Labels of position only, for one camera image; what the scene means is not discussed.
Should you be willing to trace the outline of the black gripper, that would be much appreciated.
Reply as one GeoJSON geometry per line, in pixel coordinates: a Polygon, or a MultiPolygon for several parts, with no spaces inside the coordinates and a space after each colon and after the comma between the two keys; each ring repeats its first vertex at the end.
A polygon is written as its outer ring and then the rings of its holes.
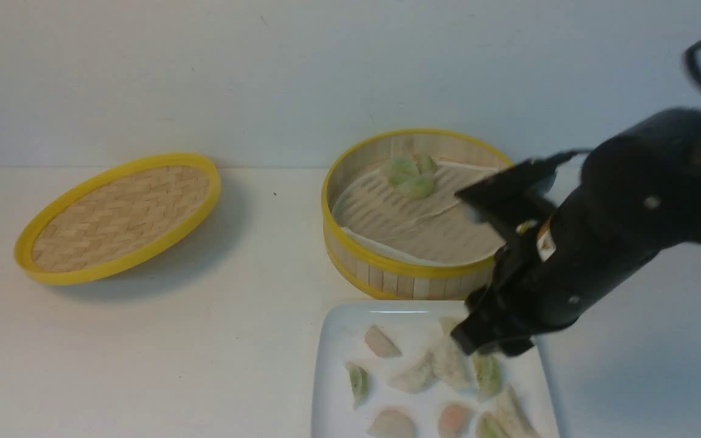
{"type": "Polygon", "coordinates": [[[587,153],[579,185],[542,224],[517,228],[492,282],[451,336],[465,354],[517,356],[564,330],[663,249],[701,243],[701,111],[669,109],[587,153]]]}

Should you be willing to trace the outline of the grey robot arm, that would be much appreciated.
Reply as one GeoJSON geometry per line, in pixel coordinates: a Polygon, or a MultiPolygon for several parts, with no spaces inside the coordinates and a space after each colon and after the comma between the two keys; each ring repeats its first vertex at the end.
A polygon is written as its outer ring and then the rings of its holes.
{"type": "Polygon", "coordinates": [[[523,161],[456,192],[504,240],[451,337],[467,355],[522,355],[665,249],[701,244],[701,111],[668,109],[591,150],[523,161]],[[560,205],[537,190],[585,155],[560,205]]]}

